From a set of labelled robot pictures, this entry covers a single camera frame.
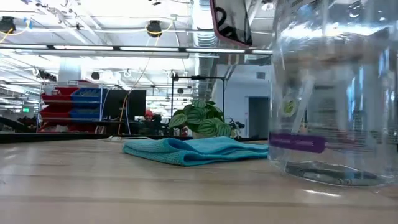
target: folded towel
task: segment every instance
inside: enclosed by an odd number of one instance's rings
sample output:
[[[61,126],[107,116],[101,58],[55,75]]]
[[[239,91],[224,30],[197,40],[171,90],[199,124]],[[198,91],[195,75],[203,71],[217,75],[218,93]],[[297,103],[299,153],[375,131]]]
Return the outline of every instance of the folded towel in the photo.
[[[124,144],[127,154],[180,166],[196,166],[212,162],[260,159],[268,155],[268,145],[245,144],[227,137],[181,141],[131,140]]]

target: green plant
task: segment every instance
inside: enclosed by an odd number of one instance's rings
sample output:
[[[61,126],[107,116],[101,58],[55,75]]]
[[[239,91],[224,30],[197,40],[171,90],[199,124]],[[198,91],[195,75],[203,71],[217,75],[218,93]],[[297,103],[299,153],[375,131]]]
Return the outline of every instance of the green plant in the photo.
[[[185,106],[183,110],[174,113],[169,123],[170,128],[187,126],[205,136],[231,136],[231,126],[224,123],[223,112],[215,106],[215,102],[202,100],[191,102],[192,104]]]

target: table surface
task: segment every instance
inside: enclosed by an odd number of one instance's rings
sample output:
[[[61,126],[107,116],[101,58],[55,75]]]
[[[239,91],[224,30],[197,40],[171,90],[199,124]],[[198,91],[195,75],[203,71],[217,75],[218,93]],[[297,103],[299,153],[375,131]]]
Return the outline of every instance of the table surface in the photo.
[[[0,223],[398,223],[398,188],[333,187],[267,160],[179,167],[96,140],[0,146]]]

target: glass jar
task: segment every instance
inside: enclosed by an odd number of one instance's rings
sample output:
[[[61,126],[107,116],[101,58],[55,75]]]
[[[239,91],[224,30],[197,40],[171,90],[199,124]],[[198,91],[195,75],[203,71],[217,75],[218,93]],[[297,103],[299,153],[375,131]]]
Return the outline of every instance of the glass jar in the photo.
[[[279,0],[269,159],[333,185],[397,181],[398,0]]]

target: computer monitor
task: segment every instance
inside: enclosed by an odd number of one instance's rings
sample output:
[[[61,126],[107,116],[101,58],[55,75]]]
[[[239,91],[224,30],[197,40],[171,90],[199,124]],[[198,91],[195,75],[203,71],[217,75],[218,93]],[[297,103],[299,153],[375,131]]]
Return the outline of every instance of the computer monitor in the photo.
[[[120,117],[123,101],[127,94],[129,94],[127,90],[110,90],[104,102],[104,116],[111,119]],[[146,90],[133,90],[130,92],[130,95],[127,97],[129,102],[127,111],[129,119],[134,120],[135,116],[145,116],[146,96]]]

